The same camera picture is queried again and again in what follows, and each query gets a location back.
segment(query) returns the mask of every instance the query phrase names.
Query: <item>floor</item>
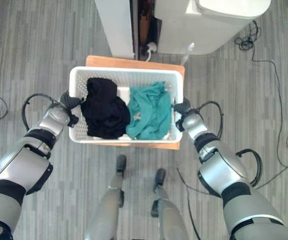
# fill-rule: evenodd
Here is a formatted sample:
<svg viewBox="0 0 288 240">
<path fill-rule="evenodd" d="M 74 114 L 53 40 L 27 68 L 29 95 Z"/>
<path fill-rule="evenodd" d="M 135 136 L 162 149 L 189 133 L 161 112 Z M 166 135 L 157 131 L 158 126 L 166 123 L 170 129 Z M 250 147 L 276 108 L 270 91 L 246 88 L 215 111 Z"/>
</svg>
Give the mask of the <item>floor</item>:
<svg viewBox="0 0 288 240">
<path fill-rule="evenodd" d="M 274 60 L 281 77 L 284 131 L 280 155 L 288 163 L 288 1 L 272 1 L 258 24 L 263 35 L 256 42 L 256 58 Z M 0 96 L 9 106 L 7 117 L 0 120 L 0 158 L 25 134 L 20 114 L 25 98 L 36 92 L 60 96 L 68 88 L 70 70 L 83 66 L 86 56 L 93 54 L 110 56 L 94 1 L 0 0 Z M 178 64 L 180 57 L 160 54 L 152 61 Z M 261 183 L 282 169 L 276 155 L 280 107 L 271 65 L 252 63 L 251 52 L 239 51 L 231 40 L 213 54 L 191 56 L 184 93 L 195 106 L 207 100 L 221 104 L 225 114 L 222 140 L 234 151 L 258 151 L 264 161 Z M 32 101 L 27 109 L 28 122 L 37 122 L 47 106 L 46 100 Z M 216 109 L 203 110 L 203 116 L 216 131 Z M 154 200 L 153 177 L 160 167 L 167 170 L 165 189 L 182 212 L 190 239 L 196 239 L 186 190 L 176 173 L 179 166 L 188 184 L 203 189 L 196 177 L 198 156 L 187 135 L 180 150 L 169 151 L 80 145 L 69 139 L 67 129 L 52 152 L 54 171 L 50 179 L 40 192 L 24 199 L 14 239 L 83 239 L 88 218 L 105 193 L 119 154 L 127 155 L 128 165 L 118 239 L 159 238 L 157 220 L 149 212 Z M 253 176 L 253 159 L 245 156 L 242 161 Z M 288 170 L 260 193 L 288 226 Z M 190 195 L 202 239 L 228 239 L 221 200 L 196 192 Z"/>
</svg>

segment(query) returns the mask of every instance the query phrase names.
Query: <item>wooden board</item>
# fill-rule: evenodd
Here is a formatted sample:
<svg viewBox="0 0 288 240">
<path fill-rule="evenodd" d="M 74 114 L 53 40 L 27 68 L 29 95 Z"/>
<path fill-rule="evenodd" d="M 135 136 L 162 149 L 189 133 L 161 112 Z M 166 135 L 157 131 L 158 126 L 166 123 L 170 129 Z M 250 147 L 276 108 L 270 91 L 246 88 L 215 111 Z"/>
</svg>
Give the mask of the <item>wooden board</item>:
<svg viewBox="0 0 288 240">
<path fill-rule="evenodd" d="M 157 70 L 175 70 L 178 71 L 183 79 L 185 77 L 185 68 L 180 65 L 171 65 L 158 62 L 145 62 L 137 60 L 129 60 L 122 58 L 112 58 L 106 56 L 88 56 L 86 59 L 87 67 L 110 67 L 110 68 L 128 68 L 128 69 L 157 69 Z M 180 148 L 180 142 L 177 143 L 97 143 L 97 145 L 109 145 L 119 147 L 139 147 L 139 148 L 154 148 L 154 149 L 172 149 L 178 150 Z"/>
</svg>

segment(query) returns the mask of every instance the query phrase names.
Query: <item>clothing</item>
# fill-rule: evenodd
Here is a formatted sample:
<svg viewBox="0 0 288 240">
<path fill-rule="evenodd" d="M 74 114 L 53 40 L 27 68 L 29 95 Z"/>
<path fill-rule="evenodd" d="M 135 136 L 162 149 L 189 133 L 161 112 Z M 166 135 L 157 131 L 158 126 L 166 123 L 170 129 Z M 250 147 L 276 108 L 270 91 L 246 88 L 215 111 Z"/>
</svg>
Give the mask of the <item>clothing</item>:
<svg viewBox="0 0 288 240">
<path fill-rule="evenodd" d="M 171 122 L 171 102 L 164 82 L 131 87 L 128 109 L 131 118 L 126 133 L 132 139 L 160 140 L 167 134 Z"/>
<path fill-rule="evenodd" d="M 126 133 L 130 113 L 124 101 L 117 97 L 117 85 L 105 78 L 87 80 L 88 95 L 80 105 L 88 125 L 89 136 L 117 139 Z"/>
</svg>

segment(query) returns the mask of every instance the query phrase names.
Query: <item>white laundry basket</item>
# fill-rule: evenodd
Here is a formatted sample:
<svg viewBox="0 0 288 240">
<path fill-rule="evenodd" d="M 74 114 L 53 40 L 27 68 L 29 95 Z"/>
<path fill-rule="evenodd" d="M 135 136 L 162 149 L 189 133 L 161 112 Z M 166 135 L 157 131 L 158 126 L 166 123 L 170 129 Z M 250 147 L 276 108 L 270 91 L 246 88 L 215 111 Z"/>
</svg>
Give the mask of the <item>white laundry basket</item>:
<svg viewBox="0 0 288 240">
<path fill-rule="evenodd" d="M 117 95 L 126 104 L 130 100 L 131 86 L 148 86 L 154 82 L 165 82 L 165 89 L 169 92 L 172 104 L 183 102 L 183 77 L 179 72 L 173 70 L 78 66 L 73 68 L 69 75 L 69 95 L 86 99 L 87 80 L 93 77 L 110 79 L 116 83 Z M 174 112 L 173 109 L 170 129 L 161 140 L 134 140 L 126 134 L 116 140 L 88 136 L 88 126 L 81 113 L 80 106 L 74 108 L 72 113 L 79 117 L 75 127 L 69 128 L 69 137 L 76 143 L 177 143 L 182 138 L 182 133 L 175 125 L 181 115 Z"/>
</svg>

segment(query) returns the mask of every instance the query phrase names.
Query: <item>green towel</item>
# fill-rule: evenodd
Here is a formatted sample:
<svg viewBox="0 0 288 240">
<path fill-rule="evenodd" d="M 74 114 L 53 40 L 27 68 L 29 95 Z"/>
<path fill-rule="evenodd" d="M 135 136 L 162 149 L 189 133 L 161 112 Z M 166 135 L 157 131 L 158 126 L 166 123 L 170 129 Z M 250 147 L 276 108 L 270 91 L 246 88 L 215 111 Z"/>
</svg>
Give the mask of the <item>green towel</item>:
<svg viewBox="0 0 288 240">
<path fill-rule="evenodd" d="M 171 122 L 171 103 L 164 82 L 131 87 L 128 109 L 130 124 L 126 127 L 126 133 L 130 138 L 160 140 L 167 134 Z"/>
</svg>

